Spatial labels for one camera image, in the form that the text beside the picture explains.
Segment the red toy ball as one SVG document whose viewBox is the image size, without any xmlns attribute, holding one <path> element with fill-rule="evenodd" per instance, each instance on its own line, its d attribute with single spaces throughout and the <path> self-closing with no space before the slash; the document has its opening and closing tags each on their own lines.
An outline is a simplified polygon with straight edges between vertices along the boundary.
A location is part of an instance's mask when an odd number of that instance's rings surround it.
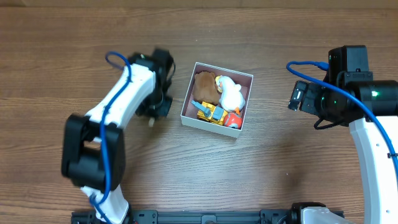
<svg viewBox="0 0 398 224">
<path fill-rule="evenodd" d="M 223 126 L 240 129 L 243 124 L 243 119 L 239 114 L 236 113 L 228 113 L 224 117 Z"/>
</svg>

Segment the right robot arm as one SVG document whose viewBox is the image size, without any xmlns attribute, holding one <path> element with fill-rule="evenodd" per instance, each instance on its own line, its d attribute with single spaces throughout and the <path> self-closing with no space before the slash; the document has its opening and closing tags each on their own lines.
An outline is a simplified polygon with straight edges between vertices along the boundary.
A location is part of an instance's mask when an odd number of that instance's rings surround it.
<svg viewBox="0 0 398 224">
<path fill-rule="evenodd" d="M 375 80 L 364 45 L 331 49 L 327 62 L 291 61 L 300 77 L 289 109 L 318 117 L 317 130 L 345 126 L 356 147 L 365 223 L 397 223 L 397 81 Z"/>
</svg>

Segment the wooden rattle drum toy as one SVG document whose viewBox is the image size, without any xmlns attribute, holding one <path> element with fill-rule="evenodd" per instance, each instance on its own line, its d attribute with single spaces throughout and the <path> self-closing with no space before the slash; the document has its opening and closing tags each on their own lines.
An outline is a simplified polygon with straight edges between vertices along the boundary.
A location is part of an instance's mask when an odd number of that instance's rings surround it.
<svg viewBox="0 0 398 224">
<path fill-rule="evenodd" d="M 148 123 L 149 127 L 153 127 L 154 123 L 155 123 L 155 118 L 150 118 Z"/>
</svg>

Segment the white plush duck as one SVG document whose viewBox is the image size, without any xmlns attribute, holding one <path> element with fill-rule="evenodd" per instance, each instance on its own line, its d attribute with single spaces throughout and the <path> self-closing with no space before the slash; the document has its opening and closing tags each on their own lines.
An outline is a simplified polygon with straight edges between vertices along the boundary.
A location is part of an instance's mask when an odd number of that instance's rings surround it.
<svg viewBox="0 0 398 224">
<path fill-rule="evenodd" d="M 215 78 L 218 91 L 221 93 L 219 100 L 222 108 L 229 113 L 241 114 L 246 101 L 240 92 L 242 86 L 236 84 L 229 76 L 220 75 Z"/>
</svg>

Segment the brown plush toy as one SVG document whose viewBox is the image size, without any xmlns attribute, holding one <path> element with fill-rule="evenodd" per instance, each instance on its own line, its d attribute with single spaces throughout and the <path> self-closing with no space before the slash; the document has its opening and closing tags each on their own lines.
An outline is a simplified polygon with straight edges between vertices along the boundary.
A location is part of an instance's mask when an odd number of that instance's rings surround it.
<svg viewBox="0 0 398 224">
<path fill-rule="evenodd" d="M 217 105 L 220 95 L 215 82 L 215 73 L 203 71 L 194 76 L 193 99 L 202 103 L 211 103 Z"/>
</svg>

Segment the yellow toy truck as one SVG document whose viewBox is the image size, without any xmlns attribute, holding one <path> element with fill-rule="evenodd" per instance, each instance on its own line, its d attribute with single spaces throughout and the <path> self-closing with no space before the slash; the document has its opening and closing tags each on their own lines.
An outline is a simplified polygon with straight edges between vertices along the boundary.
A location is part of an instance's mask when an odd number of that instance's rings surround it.
<svg viewBox="0 0 398 224">
<path fill-rule="evenodd" d="M 222 107 L 207 103 L 205 101 L 199 103 L 195 100 L 192 100 L 191 104 L 198 109 L 197 118 L 199 120 L 218 124 L 220 126 L 223 125 L 224 118 L 228 114 L 228 112 Z"/>
</svg>

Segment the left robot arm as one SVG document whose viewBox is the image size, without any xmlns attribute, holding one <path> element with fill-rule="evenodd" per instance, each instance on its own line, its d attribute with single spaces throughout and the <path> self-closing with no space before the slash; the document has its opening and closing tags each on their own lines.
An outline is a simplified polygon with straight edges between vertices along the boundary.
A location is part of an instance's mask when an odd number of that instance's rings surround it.
<svg viewBox="0 0 398 224">
<path fill-rule="evenodd" d="M 88 197 L 94 208 L 73 212 L 72 223 L 137 223 L 124 198 L 121 181 L 126 168 L 124 129 L 134 116 L 150 121 L 166 117 L 172 97 L 167 94 L 175 73 L 168 50 L 151 55 L 117 56 L 124 65 L 111 62 L 122 74 L 115 86 L 85 115 L 71 114 L 65 123 L 61 173 Z"/>
</svg>

